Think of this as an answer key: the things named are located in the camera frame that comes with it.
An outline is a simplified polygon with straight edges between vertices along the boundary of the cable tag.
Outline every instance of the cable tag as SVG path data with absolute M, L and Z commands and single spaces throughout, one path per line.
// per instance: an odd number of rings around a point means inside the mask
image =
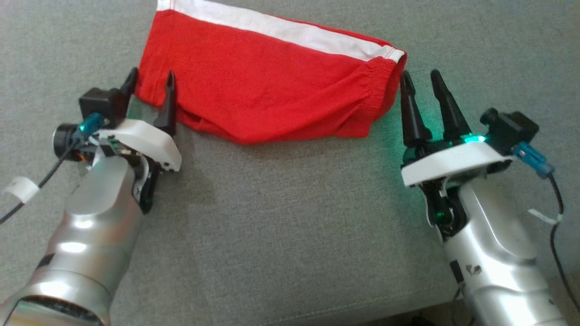
M 40 190 L 36 183 L 25 176 L 17 176 L 2 190 L 2 194 L 11 193 L 26 204 Z
M 551 219 L 551 218 L 547 217 L 546 215 L 536 211 L 533 208 L 528 209 L 528 213 L 534 215 L 535 217 L 539 218 L 540 220 L 543 220 L 544 222 L 551 224 L 551 225 L 556 225 L 556 224 L 560 223 L 562 221 L 562 218 L 564 218 L 564 215 L 558 214 L 558 215 L 556 215 L 556 219 Z

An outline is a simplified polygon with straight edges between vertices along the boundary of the folded red garment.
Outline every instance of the folded red garment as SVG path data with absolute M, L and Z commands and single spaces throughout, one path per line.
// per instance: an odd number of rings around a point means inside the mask
M 169 70 L 185 125 L 251 144 L 364 137 L 407 56 L 386 41 L 202 0 L 159 0 L 135 94 L 161 107 Z

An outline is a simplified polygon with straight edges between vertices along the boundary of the dark floor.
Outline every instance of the dark floor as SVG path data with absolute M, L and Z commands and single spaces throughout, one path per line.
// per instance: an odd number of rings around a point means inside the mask
M 568 275 L 568 283 L 576 297 L 580 296 L 580 272 Z M 568 299 L 564 286 L 559 278 L 548 281 L 550 290 L 557 302 L 568 325 L 580 325 L 580 314 L 576 312 L 572 302 Z M 452 326 L 451 324 L 451 302 L 441 305 L 427 307 L 397 316 L 371 321 L 370 323 L 359 324 L 358 326 L 407 326 L 411 325 L 411 319 L 415 316 L 421 316 L 431 321 L 436 326 Z M 469 325 L 471 315 L 463 305 L 463 300 L 456 303 L 456 322 L 459 326 Z

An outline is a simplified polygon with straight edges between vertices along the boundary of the gray fabric surface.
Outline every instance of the gray fabric surface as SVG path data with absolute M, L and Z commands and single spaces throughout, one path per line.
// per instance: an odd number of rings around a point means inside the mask
M 560 255 L 567 270 L 580 268 L 577 8 L 562 1 L 223 2 L 389 40 L 409 53 L 417 102 L 431 119 L 438 119 L 428 82 L 435 67 L 476 131 L 491 106 L 529 115 L 541 126 L 534 144 L 557 167 L 567 205 Z M 77 98 L 93 86 L 118 86 L 138 65 L 155 6 L 2 2 L 1 184 L 44 176 L 55 161 L 53 130 L 80 120 Z M 139 103 L 133 109 L 151 116 Z M 440 135 L 439 122 L 430 126 Z M 451 299 L 455 284 L 423 199 L 400 178 L 398 104 L 365 139 L 244 147 L 180 126 L 177 143 L 183 170 L 160 180 L 113 305 L 116 325 L 351 324 Z M 1 227 L 0 299 L 28 280 L 83 173 L 64 164 Z M 549 226 L 526 214 L 555 211 L 549 184 L 522 164 L 492 182 L 517 205 L 542 271 L 555 275 Z

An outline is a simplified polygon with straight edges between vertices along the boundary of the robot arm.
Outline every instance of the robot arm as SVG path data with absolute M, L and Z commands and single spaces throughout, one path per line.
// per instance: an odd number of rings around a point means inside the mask
M 521 113 L 490 109 L 481 119 L 490 131 L 472 135 L 439 72 L 432 71 L 431 78 L 441 104 L 443 139 L 430 141 L 405 72 L 401 109 L 408 149 L 401 175 L 405 186 L 417 187 L 425 196 L 427 221 L 443 242 L 468 308 L 482 326 L 567 325 L 514 209 L 485 179 L 527 155 L 538 126 Z M 553 168 L 541 155 L 535 158 L 526 163 L 545 178 Z
M 2 325 L 111 324 L 109 309 L 151 209 L 157 177 L 162 170 L 178 171 L 182 160 L 172 139 L 173 73 L 154 125 L 124 118 L 136 74 L 134 69 L 121 90 L 90 90 L 79 101 L 85 122 L 55 131 L 55 154 L 84 161 L 90 171 L 66 199 L 63 220 L 28 284 L 0 306 Z

